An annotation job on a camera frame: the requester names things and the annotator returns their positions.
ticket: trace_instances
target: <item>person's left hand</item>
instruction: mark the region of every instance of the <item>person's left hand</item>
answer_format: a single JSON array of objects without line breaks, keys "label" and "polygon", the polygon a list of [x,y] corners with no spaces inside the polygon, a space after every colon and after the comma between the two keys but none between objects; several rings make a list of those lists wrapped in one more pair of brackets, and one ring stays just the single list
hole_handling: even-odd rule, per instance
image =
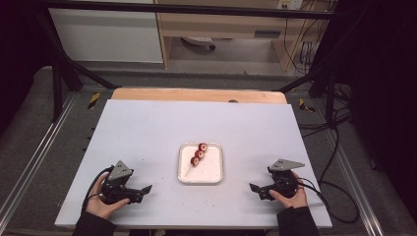
[{"label": "person's left hand", "polygon": [[100,193],[102,182],[107,177],[107,175],[108,173],[101,175],[100,178],[98,178],[97,182],[95,182],[90,193],[92,197],[89,198],[89,203],[86,208],[86,212],[97,215],[98,217],[104,219],[108,219],[110,215],[114,213],[114,211],[121,207],[124,207],[130,201],[129,199],[124,199],[113,205],[107,205],[101,201],[101,199],[98,196],[98,193]]}]

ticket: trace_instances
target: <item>gray floor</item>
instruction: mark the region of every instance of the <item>gray floor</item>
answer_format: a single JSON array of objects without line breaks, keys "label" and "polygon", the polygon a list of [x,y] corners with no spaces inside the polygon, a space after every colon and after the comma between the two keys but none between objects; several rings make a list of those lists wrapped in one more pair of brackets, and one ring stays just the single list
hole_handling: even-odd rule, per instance
[{"label": "gray floor", "polygon": [[[170,68],[157,66],[120,65],[106,68],[96,67],[104,79],[125,87],[202,88],[202,89],[278,89],[301,75],[294,70],[282,73],[266,40],[219,39],[216,49],[192,46],[180,39],[174,41]],[[55,138],[43,162],[34,175],[30,186],[10,219],[5,235],[12,232],[26,235],[59,235],[68,230],[53,225],[59,211],[59,203],[75,176],[93,135],[92,127],[98,122],[105,100],[112,90],[102,89],[88,79],[86,90],[77,94],[75,104]],[[293,105],[299,124],[323,123],[318,112],[299,109],[299,98],[306,104],[321,104],[321,99],[310,99],[305,84],[287,95]],[[101,96],[93,110],[87,109],[89,100],[96,90]],[[40,71],[30,94],[16,115],[9,129],[0,137],[0,203],[4,203],[15,183],[24,172],[52,118],[51,76],[47,70]],[[366,196],[385,235],[417,235],[417,226],[407,209],[393,190],[384,172],[371,168],[370,159],[355,130],[354,124],[344,123],[338,127],[340,142],[346,156],[364,188]],[[326,131],[304,139],[316,176],[319,178],[332,153],[332,145]],[[335,161],[325,178],[347,190],[346,181]],[[323,186],[331,212],[349,219],[354,208],[340,192]],[[369,235],[360,219],[354,224],[332,220],[333,228],[321,229],[323,235]]]}]

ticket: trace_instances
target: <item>wooden desk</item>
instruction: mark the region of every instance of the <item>wooden desk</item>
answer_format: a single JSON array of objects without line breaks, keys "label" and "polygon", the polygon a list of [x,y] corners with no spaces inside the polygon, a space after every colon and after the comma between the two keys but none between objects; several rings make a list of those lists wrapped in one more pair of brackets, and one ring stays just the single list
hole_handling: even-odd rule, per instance
[{"label": "wooden desk", "polygon": [[[202,5],[221,7],[246,7],[276,9],[278,0],[153,0],[155,4]],[[329,2],[325,0],[306,1],[302,5],[305,11],[325,11]],[[311,27],[315,21],[304,19],[277,19],[262,17],[211,16],[189,14],[156,14],[162,57],[165,67],[169,67],[172,37],[213,37],[213,38],[256,38],[257,31],[277,32],[279,37],[270,37],[282,71],[288,71],[300,50],[302,41],[321,40],[319,31],[326,30]]]},{"label": "wooden desk", "polygon": [[[249,183],[271,184],[267,166],[279,158],[305,163],[296,172],[318,186],[291,105],[283,104],[282,97],[275,103],[232,103],[212,99],[214,90],[155,89],[157,98],[173,95],[162,101],[153,100],[152,91],[119,88],[107,101],[56,225],[75,226],[89,181],[118,160],[135,170],[128,188],[152,185],[141,204],[123,207],[112,215],[111,221],[122,228],[276,228],[275,215],[283,206],[261,201]],[[248,94],[256,94],[221,93],[219,97],[225,101],[246,96],[248,102]],[[254,100],[260,101],[265,93],[259,94]],[[200,95],[216,102],[195,101]],[[194,101],[178,100],[185,97]],[[187,142],[221,145],[223,178],[219,183],[187,185],[178,179],[179,149]],[[324,204],[315,193],[306,192],[316,224],[331,227]]]}]

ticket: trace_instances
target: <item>white square tray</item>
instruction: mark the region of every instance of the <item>white square tray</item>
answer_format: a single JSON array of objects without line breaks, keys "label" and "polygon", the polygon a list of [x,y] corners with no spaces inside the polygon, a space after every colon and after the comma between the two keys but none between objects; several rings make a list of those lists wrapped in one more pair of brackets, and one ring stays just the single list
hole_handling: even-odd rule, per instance
[{"label": "white square tray", "polygon": [[178,161],[178,179],[185,184],[215,184],[223,178],[223,156],[221,146],[206,143],[208,149],[197,166],[191,164],[191,158],[200,143],[185,143],[180,147]]}]

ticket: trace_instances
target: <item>black sleeve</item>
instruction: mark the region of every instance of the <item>black sleeve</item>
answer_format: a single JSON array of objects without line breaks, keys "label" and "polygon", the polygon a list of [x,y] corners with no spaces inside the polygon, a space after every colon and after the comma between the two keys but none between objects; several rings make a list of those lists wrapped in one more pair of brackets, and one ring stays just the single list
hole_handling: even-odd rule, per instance
[{"label": "black sleeve", "polygon": [[73,236],[112,236],[115,230],[112,222],[83,211]]},{"label": "black sleeve", "polygon": [[276,215],[279,236],[320,235],[310,209],[307,206],[289,207]]}]

